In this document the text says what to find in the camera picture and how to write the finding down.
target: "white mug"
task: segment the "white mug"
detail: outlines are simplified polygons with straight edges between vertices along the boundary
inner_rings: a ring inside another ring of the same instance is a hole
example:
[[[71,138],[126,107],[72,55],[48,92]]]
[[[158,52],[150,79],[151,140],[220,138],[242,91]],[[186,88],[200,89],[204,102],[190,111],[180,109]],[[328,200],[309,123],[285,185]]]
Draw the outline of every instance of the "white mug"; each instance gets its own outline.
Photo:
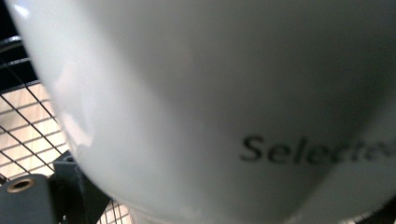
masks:
[[[396,194],[396,5],[7,0],[136,223],[337,223]]]

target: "metal grid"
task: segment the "metal grid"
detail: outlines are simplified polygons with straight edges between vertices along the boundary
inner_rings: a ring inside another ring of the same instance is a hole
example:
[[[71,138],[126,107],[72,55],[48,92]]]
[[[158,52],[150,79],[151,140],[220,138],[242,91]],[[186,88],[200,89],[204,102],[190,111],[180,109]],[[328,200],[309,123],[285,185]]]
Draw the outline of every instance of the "metal grid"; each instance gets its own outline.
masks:
[[[18,36],[0,41],[0,75],[7,73],[17,81],[0,90],[0,186],[22,175],[52,175],[52,162],[69,149],[45,88],[38,80],[23,77],[34,72],[29,58],[13,58],[18,54],[11,51],[21,48]],[[27,63],[29,71],[18,69]],[[126,206],[111,201],[97,223],[132,221]]]

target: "white container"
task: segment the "white container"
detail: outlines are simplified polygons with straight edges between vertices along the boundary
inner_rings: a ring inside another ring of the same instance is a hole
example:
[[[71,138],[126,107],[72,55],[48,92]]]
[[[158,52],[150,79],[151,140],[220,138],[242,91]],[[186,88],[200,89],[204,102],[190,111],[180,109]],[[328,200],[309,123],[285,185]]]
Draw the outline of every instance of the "white container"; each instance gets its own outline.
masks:
[[[7,4],[138,224],[337,223],[396,193],[395,1]]]

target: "wooden surface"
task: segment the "wooden surface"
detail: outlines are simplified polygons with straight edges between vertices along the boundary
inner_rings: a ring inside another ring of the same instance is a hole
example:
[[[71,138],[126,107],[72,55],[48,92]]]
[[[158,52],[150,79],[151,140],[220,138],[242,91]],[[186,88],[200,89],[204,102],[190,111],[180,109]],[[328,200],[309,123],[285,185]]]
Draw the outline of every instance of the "wooden surface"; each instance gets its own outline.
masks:
[[[0,174],[52,175],[52,162],[68,149],[50,97],[41,84],[0,97]],[[128,209],[110,203],[98,223],[131,224]]]

